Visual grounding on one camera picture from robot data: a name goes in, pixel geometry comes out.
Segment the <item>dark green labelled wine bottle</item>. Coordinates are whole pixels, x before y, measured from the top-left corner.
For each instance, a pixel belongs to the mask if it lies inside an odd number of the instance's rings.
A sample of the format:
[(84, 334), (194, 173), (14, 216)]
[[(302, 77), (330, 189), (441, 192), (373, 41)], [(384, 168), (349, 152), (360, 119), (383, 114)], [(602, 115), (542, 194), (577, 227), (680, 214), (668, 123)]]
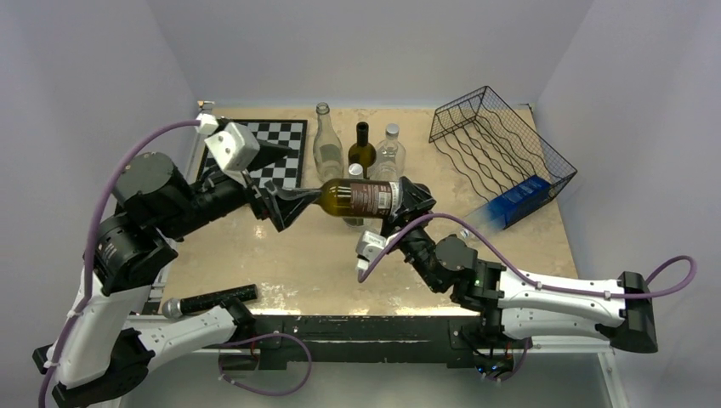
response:
[(400, 206), (399, 182), (333, 178), (321, 187), (313, 205), (340, 218), (384, 218)]

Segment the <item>blue square glass bottle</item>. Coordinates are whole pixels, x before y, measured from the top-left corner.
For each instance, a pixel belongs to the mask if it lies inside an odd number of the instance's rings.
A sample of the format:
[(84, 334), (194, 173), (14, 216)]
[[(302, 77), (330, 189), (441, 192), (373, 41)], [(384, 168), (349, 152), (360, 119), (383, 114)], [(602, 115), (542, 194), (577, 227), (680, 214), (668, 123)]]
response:
[(551, 187), (545, 178), (532, 175), (474, 209), (463, 221), (483, 235), (496, 234), (546, 204)]

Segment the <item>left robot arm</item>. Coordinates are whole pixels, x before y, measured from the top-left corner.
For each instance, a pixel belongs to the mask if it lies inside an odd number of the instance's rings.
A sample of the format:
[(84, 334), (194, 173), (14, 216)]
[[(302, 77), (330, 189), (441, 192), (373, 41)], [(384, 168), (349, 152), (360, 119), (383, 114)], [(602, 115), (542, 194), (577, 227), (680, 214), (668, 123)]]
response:
[(279, 217), (248, 176), (223, 169), (191, 184), (159, 152), (134, 154), (122, 163), (102, 199), (116, 212), (96, 213), (83, 254), (76, 302), (57, 340), (35, 349), (43, 374), (42, 397), (60, 407), (88, 407), (128, 394), (155, 369), (209, 346), (241, 348), (273, 337), (247, 308), (249, 290), (207, 294), (191, 303), (190, 316), (167, 326), (127, 326), (132, 310), (160, 272), (177, 256), (174, 241), (243, 206), (259, 219)]

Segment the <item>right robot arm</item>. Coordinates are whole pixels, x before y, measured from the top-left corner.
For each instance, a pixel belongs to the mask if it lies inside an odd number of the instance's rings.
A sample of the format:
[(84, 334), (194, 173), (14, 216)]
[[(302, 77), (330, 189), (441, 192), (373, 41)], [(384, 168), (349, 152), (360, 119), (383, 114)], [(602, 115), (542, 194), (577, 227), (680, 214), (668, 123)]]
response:
[(610, 280), (540, 275), (513, 266), (496, 248), (492, 262), (455, 235), (435, 241), (425, 230), (437, 216), (435, 200), (425, 185), (406, 177), (389, 183), (381, 202), (390, 206), (382, 226), (384, 251), (400, 251), (432, 292), (448, 292), (453, 303), (479, 313), (483, 343), (560, 335), (605, 339), (637, 354), (658, 351), (652, 297), (642, 275), (626, 271)]

